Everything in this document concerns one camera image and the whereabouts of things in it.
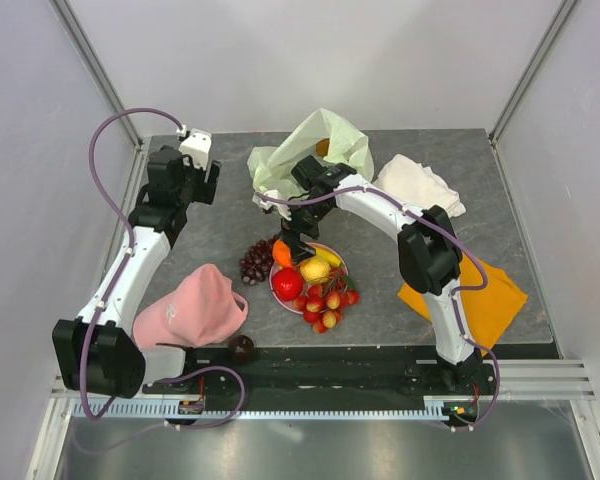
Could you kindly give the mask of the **yellow fake pear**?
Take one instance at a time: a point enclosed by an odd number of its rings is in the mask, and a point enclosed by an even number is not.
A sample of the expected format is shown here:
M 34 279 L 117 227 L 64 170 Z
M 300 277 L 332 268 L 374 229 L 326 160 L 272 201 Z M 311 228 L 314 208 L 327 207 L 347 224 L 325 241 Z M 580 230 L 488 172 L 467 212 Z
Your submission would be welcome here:
M 299 272 L 307 283 L 323 284 L 329 280 L 331 265 L 324 258 L 314 256 L 300 265 Z

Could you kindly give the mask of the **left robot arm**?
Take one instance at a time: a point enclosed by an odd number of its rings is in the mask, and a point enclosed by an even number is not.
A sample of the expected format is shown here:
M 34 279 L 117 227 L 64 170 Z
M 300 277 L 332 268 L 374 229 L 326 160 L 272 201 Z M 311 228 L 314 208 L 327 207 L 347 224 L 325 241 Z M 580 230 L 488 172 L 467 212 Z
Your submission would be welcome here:
M 192 203 L 212 204 L 221 165 L 211 140 L 196 134 L 178 148 L 150 155 L 147 181 L 128 216 L 122 245 L 97 291 L 73 320 L 60 320 L 52 341 L 66 388 L 83 394 L 134 397 L 165 379 L 178 393 L 199 382 L 199 369 L 175 343 L 141 348 L 133 339 L 138 306 L 158 266 L 187 223 Z

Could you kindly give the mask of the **orange fake fruit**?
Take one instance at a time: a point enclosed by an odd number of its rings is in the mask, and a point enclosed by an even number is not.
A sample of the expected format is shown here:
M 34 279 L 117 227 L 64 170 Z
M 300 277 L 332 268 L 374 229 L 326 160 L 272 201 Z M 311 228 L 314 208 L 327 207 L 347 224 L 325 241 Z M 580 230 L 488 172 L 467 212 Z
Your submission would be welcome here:
M 290 248 L 281 239 L 277 239 L 274 242 L 271 255 L 274 261 L 282 268 L 293 267 Z

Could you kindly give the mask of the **dark purple fake plum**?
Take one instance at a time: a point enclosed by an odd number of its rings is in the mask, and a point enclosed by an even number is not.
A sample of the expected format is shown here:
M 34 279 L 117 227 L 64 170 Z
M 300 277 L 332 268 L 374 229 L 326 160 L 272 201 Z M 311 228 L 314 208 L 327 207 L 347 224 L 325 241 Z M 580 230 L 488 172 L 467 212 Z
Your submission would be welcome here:
M 252 361 L 255 344 L 246 335 L 237 335 L 228 342 L 229 359 L 237 365 L 244 365 Z

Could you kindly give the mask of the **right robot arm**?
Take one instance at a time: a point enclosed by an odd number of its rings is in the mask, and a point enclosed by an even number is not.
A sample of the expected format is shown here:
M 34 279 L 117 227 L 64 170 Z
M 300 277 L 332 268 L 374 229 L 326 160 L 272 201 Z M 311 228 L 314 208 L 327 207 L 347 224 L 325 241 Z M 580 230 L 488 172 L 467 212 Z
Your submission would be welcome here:
M 291 175 L 306 198 L 284 200 L 289 212 L 281 221 L 281 238 L 299 264 L 315 249 L 319 222 L 333 209 L 352 213 L 396 242 L 403 281 L 423 295 L 436 340 L 438 381 L 447 392 L 463 392 L 474 381 L 482 354 L 468 327 L 460 297 L 462 252 L 446 211 L 412 206 L 374 187 L 344 163 L 323 166 L 312 156 L 297 162 Z

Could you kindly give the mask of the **yellow fake banana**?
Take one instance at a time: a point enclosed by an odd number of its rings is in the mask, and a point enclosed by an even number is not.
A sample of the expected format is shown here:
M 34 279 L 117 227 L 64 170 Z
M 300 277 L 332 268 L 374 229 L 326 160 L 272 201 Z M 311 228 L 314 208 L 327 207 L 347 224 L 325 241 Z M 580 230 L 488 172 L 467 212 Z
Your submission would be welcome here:
M 342 265 L 341 258 L 332 251 L 319 246 L 315 246 L 314 250 L 316 256 L 322 260 L 325 260 L 331 267 L 339 268 Z

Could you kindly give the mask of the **dark grape bunch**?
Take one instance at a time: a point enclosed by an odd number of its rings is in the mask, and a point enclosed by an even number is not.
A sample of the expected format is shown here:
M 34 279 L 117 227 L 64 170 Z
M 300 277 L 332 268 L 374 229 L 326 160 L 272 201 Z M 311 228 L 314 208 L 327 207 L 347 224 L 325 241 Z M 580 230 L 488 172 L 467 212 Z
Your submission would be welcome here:
M 259 240 L 239 260 L 241 280 L 245 285 L 255 285 L 269 277 L 274 265 L 273 246 L 277 240 L 277 235 Z

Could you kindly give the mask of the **translucent green plastic bag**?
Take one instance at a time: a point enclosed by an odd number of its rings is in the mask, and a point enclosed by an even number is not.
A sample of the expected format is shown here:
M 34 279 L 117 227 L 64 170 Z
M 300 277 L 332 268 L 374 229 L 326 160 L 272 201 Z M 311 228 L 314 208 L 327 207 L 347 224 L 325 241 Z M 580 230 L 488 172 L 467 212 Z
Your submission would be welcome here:
M 330 140 L 326 157 L 315 153 L 316 144 Z M 324 166 L 344 163 L 366 180 L 373 179 L 375 165 L 367 135 L 342 116 L 320 108 L 309 115 L 277 147 L 252 149 L 247 166 L 255 192 L 277 189 L 282 199 L 302 194 L 305 189 L 292 176 L 292 169 L 302 159 L 312 156 Z

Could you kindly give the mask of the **red fake apple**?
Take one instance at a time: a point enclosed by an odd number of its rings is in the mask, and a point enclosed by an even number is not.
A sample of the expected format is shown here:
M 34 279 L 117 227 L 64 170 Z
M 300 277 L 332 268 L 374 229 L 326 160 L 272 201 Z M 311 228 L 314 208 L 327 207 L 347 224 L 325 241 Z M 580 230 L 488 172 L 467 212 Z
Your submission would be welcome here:
M 291 268 L 283 268 L 271 280 L 273 292 L 281 301 L 293 301 L 304 289 L 304 278 Z

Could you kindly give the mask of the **red strawberry bunch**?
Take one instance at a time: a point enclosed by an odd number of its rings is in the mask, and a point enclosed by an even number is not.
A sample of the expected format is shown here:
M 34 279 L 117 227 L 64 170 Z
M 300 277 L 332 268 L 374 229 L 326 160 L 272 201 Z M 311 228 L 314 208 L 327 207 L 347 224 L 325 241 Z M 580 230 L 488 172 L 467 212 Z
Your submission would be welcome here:
M 306 284 L 290 305 L 316 334 L 324 334 L 341 323 L 346 308 L 359 301 L 360 293 L 348 270 L 333 267 L 324 283 Z

